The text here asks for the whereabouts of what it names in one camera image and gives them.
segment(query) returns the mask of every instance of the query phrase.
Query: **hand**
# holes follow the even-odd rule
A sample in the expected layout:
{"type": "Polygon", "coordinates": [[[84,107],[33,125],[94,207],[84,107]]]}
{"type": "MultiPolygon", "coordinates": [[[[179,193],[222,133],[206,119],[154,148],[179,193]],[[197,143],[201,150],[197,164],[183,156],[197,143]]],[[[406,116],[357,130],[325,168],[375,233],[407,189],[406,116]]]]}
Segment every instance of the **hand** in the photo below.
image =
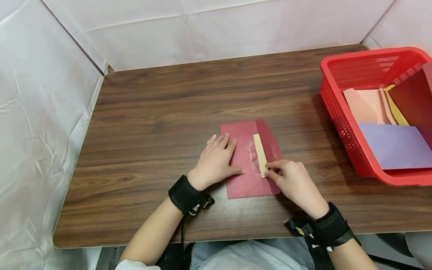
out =
{"type": "Polygon", "coordinates": [[[218,138],[216,135],[210,138],[197,166],[187,175],[189,183],[196,190],[203,191],[231,175],[245,174],[241,168],[229,165],[236,142],[234,140],[227,146],[228,139],[228,133],[218,138]]]}
{"type": "Polygon", "coordinates": [[[283,194],[311,218],[319,219],[329,211],[327,201],[318,191],[308,171],[301,162],[279,160],[266,164],[271,169],[264,174],[275,181],[283,194]]]}

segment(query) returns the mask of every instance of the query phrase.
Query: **colored paper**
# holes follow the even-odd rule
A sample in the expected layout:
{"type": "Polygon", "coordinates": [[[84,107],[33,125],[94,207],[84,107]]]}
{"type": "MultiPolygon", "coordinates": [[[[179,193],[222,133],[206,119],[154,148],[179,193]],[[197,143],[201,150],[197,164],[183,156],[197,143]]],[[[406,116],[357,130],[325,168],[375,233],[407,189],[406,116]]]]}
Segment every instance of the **colored paper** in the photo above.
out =
{"type": "Polygon", "coordinates": [[[383,170],[432,168],[432,150],[416,127],[359,123],[383,170]]]}
{"type": "Polygon", "coordinates": [[[432,148],[432,63],[388,91],[408,123],[416,126],[432,148]]]}
{"type": "Polygon", "coordinates": [[[381,96],[381,101],[382,101],[383,106],[384,106],[384,112],[385,112],[385,115],[386,115],[388,121],[389,121],[390,124],[392,124],[392,125],[397,125],[397,122],[396,122],[396,120],[394,119],[393,114],[391,113],[390,105],[389,105],[389,103],[388,103],[387,95],[385,94],[385,90],[382,89],[382,88],[380,88],[380,89],[379,89],[379,93],[380,93],[380,96],[381,96]]]}
{"type": "Polygon", "coordinates": [[[257,150],[258,164],[260,166],[261,177],[265,177],[264,173],[266,168],[266,154],[264,154],[263,144],[261,142],[261,137],[259,134],[254,134],[255,149],[257,150]]]}
{"type": "Polygon", "coordinates": [[[393,99],[391,98],[391,96],[388,92],[393,87],[394,87],[394,85],[390,85],[390,86],[387,86],[386,88],[384,88],[385,97],[387,98],[387,102],[388,102],[388,105],[390,106],[391,113],[394,116],[398,125],[409,126],[410,124],[405,119],[402,112],[399,110],[398,106],[394,103],[393,99]]]}
{"type": "Polygon", "coordinates": [[[355,90],[343,92],[346,102],[359,123],[393,124],[393,115],[386,111],[387,101],[383,99],[380,89],[355,90]]]}
{"type": "Polygon", "coordinates": [[[275,195],[280,192],[273,180],[262,177],[258,161],[254,134],[260,135],[263,152],[268,162],[279,160],[280,148],[263,119],[223,124],[221,134],[228,133],[229,141],[236,140],[237,146],[230,165],[241,167],[245,175],[234,175],[226,182],[228,199],[275,195]]]}

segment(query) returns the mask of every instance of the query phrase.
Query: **plastic basket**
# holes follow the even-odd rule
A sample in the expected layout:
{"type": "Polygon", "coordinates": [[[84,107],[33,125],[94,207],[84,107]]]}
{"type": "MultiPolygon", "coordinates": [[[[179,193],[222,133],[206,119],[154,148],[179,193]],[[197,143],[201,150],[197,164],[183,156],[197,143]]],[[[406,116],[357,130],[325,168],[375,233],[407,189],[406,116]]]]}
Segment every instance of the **plastic basket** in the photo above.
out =
{"type": "Polygon", "coordinates": [[[432,59],[413,48],[389,48],[334,55],[321,61],[321,96],[357,174],[393,186],[430,186],[432,168],[382,170],[354,119],[343,91],[399,84],[432,59]]]}

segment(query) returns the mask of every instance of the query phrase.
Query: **left hand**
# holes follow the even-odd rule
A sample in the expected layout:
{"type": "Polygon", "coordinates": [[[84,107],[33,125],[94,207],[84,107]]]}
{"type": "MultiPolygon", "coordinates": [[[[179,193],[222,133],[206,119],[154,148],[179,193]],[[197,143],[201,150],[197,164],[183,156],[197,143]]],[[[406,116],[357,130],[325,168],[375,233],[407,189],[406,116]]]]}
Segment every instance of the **left hand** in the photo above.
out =
{"type": "Polygon", "coordinates": [[[228,133],[218,138],[213,135],[201,153],[197,166],[188,173],[187,179],[196,190],[203,191],[231,175],[246,173],[239,167],[229,165],[236,142],[234,140],[227,146],[228,139],[228,133]]]}

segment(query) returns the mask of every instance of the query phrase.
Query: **wooden table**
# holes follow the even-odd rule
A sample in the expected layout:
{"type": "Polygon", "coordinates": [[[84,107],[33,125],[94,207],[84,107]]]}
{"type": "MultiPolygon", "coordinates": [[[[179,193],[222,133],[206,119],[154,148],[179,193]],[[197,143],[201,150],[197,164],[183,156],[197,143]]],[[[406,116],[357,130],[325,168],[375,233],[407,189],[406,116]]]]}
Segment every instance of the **wooden table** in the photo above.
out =
{"type": "MultiPolygon", "coordinates": [[[[264,118],[284,159],[301,161],[355,233],[432,230],[432,188],[391,187],[356,175],[319,95],[320,61],[361,45],[109,73],[66,195],[58,248],[126,245],[198,161],[219,125],[264,118]]],[[[299,209],[283,194],[228,200],[210,188],[208,211],[186,241],[290,236],[299,209]]],[[[179,241],[177,233],[173,241],[179,241]]]]}

